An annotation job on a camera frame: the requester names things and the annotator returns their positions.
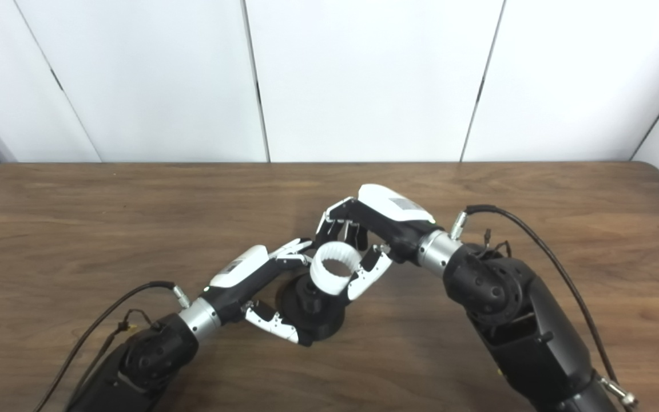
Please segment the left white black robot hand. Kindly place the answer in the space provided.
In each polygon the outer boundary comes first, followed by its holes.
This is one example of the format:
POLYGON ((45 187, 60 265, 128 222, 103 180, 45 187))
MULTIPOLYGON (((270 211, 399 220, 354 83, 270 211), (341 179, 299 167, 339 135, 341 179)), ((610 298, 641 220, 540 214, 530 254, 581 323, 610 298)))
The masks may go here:
POLYGON ((210 306, 209 313, 221 326, 248 321, 261 330, 309 347, 313 339, 267 303, 254 297, 280 274, 309 267, 305 252, 313 245, 308 238, 296 238, 275 251, 254 245, 223 268, 201 293, 210 306))

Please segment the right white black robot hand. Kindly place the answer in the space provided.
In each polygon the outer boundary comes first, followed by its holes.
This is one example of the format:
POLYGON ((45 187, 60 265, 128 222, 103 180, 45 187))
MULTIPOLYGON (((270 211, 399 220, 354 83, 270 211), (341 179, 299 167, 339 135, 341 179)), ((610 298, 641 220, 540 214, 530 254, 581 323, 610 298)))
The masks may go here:
POLYGON ((353 302, 393 263, 418 263, 432 238, 444 232, 419 204, 385 186, 363 184, 324 211, 309 269, 318 289, 353 302))

